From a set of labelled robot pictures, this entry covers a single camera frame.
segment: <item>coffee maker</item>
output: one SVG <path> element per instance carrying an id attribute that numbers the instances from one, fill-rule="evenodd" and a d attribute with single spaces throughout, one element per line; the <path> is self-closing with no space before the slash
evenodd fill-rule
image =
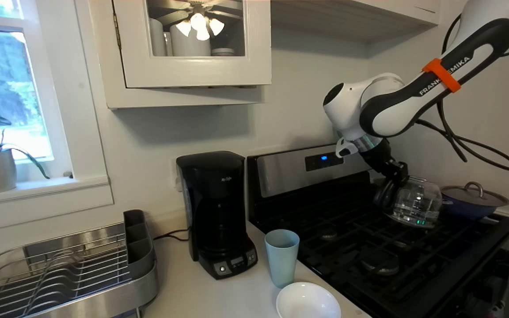
<path id="1" fill-rule="evenodd" d="M 182 175 L 189 253 L 215 279 L 229 277 L 256 263 L 245 233 L 243 157 L 206 152 L 176 159 Z"/>

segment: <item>stove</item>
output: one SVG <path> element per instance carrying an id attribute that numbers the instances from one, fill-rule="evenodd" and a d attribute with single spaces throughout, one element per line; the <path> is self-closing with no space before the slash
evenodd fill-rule
<path id="1" fill-rule="evenodd" d="M 509 217 L 440 215 L 431 230 L 402 226 L 372 205 L 358 155 L 332 145 L 247 157 L 249 221 L 300 235 L 298 260 L 371 316 L 477 316 L 470 295 L 496 306 L 509 275 Z M 487 275 L 498 286 L 487 286 Z"/>

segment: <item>pot handle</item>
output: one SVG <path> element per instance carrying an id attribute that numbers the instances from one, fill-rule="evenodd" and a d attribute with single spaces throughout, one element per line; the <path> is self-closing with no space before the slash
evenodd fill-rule
<path id="1" fill-rule="evenodd" d="M 478 182 L 466 182 L 463 189 L 464 192 L 475 192 L 475 196 L 484 198 L 484 189 Z"/>

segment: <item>cooking pot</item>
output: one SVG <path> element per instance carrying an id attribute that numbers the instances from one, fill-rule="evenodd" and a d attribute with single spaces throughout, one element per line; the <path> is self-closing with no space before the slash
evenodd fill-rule
<path id="1" fill-rule="evenodd" d="M 448 185 L 441 189 L 443 212 L 471 221 L 478 221 L 491 215 L 496 207 L 509 203 L 507 198 L 484 191 L 477 182 L 466 182 L 464 187 Z"/>

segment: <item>robotic arm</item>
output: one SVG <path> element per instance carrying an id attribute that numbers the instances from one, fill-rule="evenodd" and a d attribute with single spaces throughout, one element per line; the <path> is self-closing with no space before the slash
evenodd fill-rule
<path id="1" fill-rule="evenodd" d="M 395 74 L 379 74 L 339 83 L 325 95 L 325 113 L 341 132 L 337 155 L 360 154 L 387 177 L 385 187 L 397 187 L 408 180 L 406 164 L 390 157 L 385 138 L 404 132 L 429 106 L 505 55 L 509 0 L 468 0 L 448 49 L 408 85 Z"/>

